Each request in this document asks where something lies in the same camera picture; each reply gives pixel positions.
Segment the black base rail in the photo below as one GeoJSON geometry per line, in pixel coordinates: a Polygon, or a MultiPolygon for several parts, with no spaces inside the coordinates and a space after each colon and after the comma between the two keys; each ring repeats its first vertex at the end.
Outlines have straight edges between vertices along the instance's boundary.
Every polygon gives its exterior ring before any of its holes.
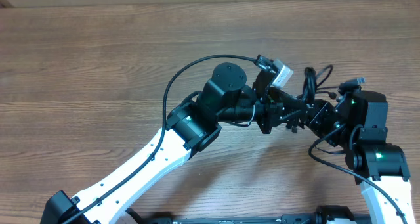
{"type": "Polygon", "coordinates": [[[311,224],[322,223],[314,213],[283,214],[279,217],[245,217],[245,218],[198,218],[176,219],[174,217],[149,217],[142,223],[147,224],[311,224]]]}

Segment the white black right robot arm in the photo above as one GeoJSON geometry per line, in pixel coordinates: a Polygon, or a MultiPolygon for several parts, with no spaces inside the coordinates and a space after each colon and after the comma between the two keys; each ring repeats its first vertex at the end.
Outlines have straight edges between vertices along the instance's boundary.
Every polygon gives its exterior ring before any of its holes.
{"type": "Polygon", "coordinates": [[[415,223],[405,154],[387,142],[386,96],[359,88],[341,93],[336,106],[314,97],[306,99],[304,124],[319,136],[311,147],[322,141],[341,146],[346,166],[314,154],[310,157],[355,178],[372,223],[415,223]]]}

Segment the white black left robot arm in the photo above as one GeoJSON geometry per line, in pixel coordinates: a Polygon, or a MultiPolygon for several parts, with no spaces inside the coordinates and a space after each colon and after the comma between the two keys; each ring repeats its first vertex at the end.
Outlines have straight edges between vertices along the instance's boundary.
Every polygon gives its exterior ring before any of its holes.
{"type": "Polygon", "coordinates": [[[134,202],[170,171],[207,148],[220,134],[219,122],[266,128],[269,110],[285,118],[285,105],[268,97],[282,89],[293,71],[279,60],[259,62],[255,85],[249,87],[242,68],[219,64],[202,91],[166,115],[165,124],[133,157],[97,184],[69,198],[60,190],[45,204],[42,223],[116,223],[134,202]]]}

